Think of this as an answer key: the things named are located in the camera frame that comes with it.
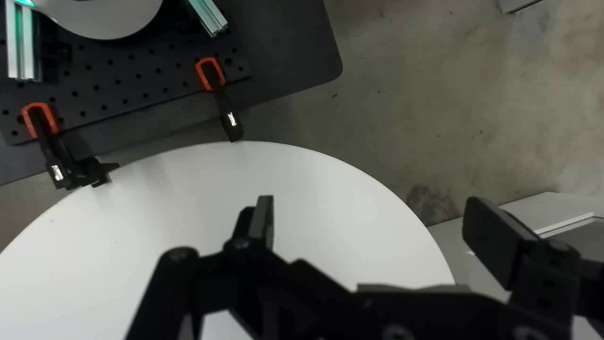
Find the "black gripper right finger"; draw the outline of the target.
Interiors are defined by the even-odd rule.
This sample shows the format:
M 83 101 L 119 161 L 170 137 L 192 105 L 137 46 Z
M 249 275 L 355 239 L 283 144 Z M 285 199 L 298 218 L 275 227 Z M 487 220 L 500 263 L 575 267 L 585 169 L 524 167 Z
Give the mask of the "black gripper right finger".
M 490 201 L 479 197 L 466 201 L 462 241 L 513 303 L 577 299 L 577 252 L 538 237 Z

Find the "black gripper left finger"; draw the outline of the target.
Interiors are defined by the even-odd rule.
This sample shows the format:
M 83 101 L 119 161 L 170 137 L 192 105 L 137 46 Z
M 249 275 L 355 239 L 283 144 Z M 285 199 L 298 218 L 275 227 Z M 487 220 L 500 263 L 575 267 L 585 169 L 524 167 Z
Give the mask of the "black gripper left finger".
M 226 242 L 230 250 L 273 248 L 273 199 L 258 197 L 254 207 L 245 207 Z

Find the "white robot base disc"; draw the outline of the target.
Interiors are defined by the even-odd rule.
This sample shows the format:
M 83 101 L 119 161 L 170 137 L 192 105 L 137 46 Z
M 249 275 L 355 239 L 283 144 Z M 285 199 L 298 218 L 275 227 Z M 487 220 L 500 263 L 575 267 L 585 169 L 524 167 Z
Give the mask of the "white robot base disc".
M 120 40 L 143 31 L 164 0 L 32 0 L 60 29 L 88 40 Z

